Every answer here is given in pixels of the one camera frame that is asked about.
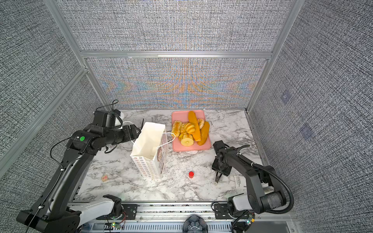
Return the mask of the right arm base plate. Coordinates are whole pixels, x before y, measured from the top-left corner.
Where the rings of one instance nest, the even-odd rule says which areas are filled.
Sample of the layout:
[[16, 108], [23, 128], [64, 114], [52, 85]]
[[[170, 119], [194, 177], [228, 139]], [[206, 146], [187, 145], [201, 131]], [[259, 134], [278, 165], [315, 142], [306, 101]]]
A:
[[214, 203], [212, 209], [215, 213], [215, 219], [227, 220], [234, 219], [228, 211], [228, 206], [226, 203]]

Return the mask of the long yellow baguette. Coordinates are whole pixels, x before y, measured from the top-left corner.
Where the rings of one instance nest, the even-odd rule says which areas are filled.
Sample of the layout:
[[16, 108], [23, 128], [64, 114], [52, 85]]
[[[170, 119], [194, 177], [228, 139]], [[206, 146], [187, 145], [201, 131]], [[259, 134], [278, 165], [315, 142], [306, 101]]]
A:
[[201, 131], [200, 131], [200, 128], [199, 128], [199, 124], [198, 124], [196, 114], [193, 111], [189, 111], [188, 120], [189, 120], [189, 123], [191, 123], [195, 128], [193, 133], [191, 131], [188, 131], [188, 133], [193, 136], [195, 141], [197, 141], [197, 142], [201, 141]]

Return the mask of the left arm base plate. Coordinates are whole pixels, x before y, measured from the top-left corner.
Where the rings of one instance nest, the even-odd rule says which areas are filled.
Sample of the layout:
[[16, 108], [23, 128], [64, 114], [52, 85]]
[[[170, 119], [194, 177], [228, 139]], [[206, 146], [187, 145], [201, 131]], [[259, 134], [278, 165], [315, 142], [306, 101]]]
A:
[[96, 220], [109, 220], [109, 221], [122, 221], [126, 220], [135, 220], [138, 211], [137, 204], [122, 204], [122, 211], [120, 215], [116, 216], [116, 213], [110, 213], [106, 216], [100, 216]]

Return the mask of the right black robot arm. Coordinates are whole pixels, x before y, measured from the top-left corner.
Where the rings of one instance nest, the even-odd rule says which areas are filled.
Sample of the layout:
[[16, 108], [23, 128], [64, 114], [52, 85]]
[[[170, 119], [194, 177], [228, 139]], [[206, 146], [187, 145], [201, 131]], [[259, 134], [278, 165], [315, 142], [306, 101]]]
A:
[[241, 150], [248, 148], [244, 145], [238, 148], [229, 147], [223, 141], [213, 144], [215, 160], [212, 164], [216, 172], [215, 183], [221, 177], [229, 176], [236, 169], [246, 182], [246, 193], [230, 197], [227, 202], [228, 213], [238, 218], [245, 212], [251, 214], [285, 214], [294, 206], [294, 196], [288, 185], [277, 175], [271, 166], [262, 166], [246, 158]]

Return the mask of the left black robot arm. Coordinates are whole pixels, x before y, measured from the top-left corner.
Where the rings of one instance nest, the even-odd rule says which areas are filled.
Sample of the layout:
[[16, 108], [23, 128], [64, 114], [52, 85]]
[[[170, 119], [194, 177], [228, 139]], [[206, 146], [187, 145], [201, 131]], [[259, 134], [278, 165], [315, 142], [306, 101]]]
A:
[[134, 124], [102, 131], [76, 131], [70, 138], [60, 163], [45, 191], [31, 208], [19, 212], [16, 221], [41, 233], [74, 233], [86, 222], [101, 216], [122, 217], [121, 199], [104, 195], [102, 201], [85, 208], [69, 207], [70, 198], [94, 156], [103, 147], [137, 139], [141, 130]]

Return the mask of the white printed paper bag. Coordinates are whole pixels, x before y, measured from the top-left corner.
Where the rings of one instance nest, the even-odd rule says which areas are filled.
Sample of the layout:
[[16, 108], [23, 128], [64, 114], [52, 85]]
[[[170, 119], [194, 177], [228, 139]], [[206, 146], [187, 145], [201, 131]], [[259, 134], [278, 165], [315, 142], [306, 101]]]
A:
[[164, 173], [169, 144], [175, 134], [167, 132], [166, 125], [145, 122], [134, 141], [130, 157], [146, 179], [159, 180]]

